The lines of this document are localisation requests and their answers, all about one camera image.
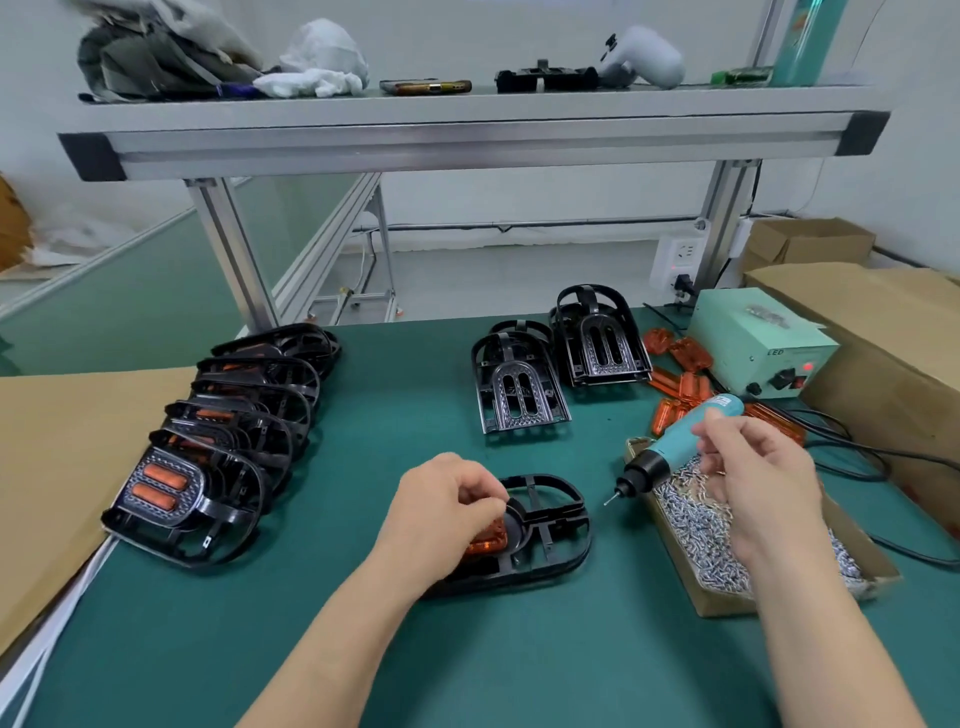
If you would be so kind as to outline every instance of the smartphone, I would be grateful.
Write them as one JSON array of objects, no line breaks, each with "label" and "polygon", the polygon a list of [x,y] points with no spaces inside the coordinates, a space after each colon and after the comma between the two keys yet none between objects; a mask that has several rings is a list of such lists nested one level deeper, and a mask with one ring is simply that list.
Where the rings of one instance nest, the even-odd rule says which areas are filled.
[{"label": "smartphone", "polygon": [[391,96],[435,96],[442,93],[469,93],[470,81],[441,81],[440,79],[404,79],[381,81],[380,90]]}]

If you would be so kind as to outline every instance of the teal electric screwdriver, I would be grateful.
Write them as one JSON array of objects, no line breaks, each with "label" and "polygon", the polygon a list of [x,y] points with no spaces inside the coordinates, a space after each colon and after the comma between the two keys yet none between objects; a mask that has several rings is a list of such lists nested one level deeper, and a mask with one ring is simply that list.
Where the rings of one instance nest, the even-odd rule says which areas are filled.
[{"label": "teal electric screwdriver", "polygon": [[697,454],[700,439],[690,429],[703,420],[711,408],[719,409],[727,417],[743,414],[743,402],[733,395],[717,395],[694,407],[669,426],[657,442],[627,464],[623,474],[616,479],[616,487],[607,503],[618,496],[649,493],[690,462]]}]

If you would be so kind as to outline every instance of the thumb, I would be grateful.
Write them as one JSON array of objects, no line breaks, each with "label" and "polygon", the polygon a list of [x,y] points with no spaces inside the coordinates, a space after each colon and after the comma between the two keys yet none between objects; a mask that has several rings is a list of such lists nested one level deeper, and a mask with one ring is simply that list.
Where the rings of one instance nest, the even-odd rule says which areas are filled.
[{"label": "thumb", "polygon": [[738,422],[739,418],[727,418],[716,407],[708,407],[704,413],[704,430],[725,464],[756,457],[754,449],[740,432]]},{"label": "thumb", "polygon": [[507,510],[507,504],[497,497],[485,497],[463,507],[464,528],[470,532],[470,538],[500,518]]}]

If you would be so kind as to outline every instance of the wall socket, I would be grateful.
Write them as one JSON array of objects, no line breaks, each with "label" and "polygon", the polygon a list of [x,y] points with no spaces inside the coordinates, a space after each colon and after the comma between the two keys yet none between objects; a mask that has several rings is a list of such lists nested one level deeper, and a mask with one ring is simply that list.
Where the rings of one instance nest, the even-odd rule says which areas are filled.
[{"label": "wall socket", "polygon": [[695,279],[706,243],[705,234],[696,237],[662,237],[657,245],[654,266],[650,270],[650,284],[657,289],[670,291],[673,290],[677,276],[686,273],[691,279]]}]

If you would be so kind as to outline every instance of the pile of screws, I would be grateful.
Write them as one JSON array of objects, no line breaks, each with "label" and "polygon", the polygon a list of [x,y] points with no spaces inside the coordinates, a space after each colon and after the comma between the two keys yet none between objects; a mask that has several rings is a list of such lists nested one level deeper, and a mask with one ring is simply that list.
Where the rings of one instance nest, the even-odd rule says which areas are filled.
[{"label": "pile of screws", "polygon": [[[706,484],[700,458],[695,457],[655,488],[654,496],[700,586],[713,592],[752,596],[750,574],[730,548],[730,507],[711,498]],[[868,585],[860,568],[832,531],[830,540],[847,588],[854,596],[866,591]]]}]

